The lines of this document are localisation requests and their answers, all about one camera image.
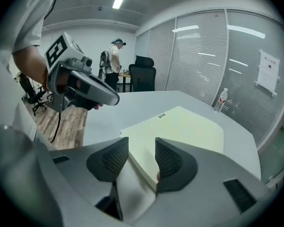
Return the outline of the person's left hand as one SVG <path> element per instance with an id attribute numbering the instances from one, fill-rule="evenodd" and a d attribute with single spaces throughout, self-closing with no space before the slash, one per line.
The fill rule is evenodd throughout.
<path id="1" fill-rule="evenodd" d="M 59 93 L 64 92 L 65 90 L 68 89 L 68 86 L 71 86 L 74 89 L 80 89 L 81 84 L 82 84 L 82 80 L 77 79 L 75 76 L 70 75 L 70 73 L 67 70 L 62 70 L 61 74 L 59 75 L 57 81 L 57 86 L 56 89 Z M 98 110 L 99 108 L 101 108 L 103 106 L 103 104 L 101 103 L 97 103 L 94 102 L 92 100 L 83 98 L 81 96 L 76 95 L 72 104 L 75 107 L 78 108 L 83 108 L 86 110 L 91 110 L 91 109 L 95 109 Z"/>

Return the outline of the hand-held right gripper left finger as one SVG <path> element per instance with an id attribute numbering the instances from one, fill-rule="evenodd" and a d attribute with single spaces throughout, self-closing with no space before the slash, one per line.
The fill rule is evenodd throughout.
<path id="1" fill-rule="evenodd" d="M 68 184 L 96 206 L 109 196 L 129 157 L 129 139 L 116 138 L 80 148 L 51 151 Z"/>

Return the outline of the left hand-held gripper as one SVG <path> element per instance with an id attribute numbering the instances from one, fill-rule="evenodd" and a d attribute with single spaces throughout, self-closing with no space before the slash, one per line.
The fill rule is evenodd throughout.
<path id="1" fill-rule="evenodd" d="M 91 74 L 92 59 L 66 32 L 45 53 L 47 85 L 52 92 L 50 108 L 61 113 L 74 106 L 117 105 L 119 95 L 104 81 Z M 68 88 L 59 93 L 57 87 L 64 73 L 69 74 Z"/>

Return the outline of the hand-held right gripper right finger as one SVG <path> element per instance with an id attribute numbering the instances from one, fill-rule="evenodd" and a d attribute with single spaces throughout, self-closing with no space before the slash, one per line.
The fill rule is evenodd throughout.
<path id="1" fill-rule="evenodd" d="M 229 157 L 156 138 L 160 181 L 153 204 L 136 225 L 249 225 L 269 189 Z"/>

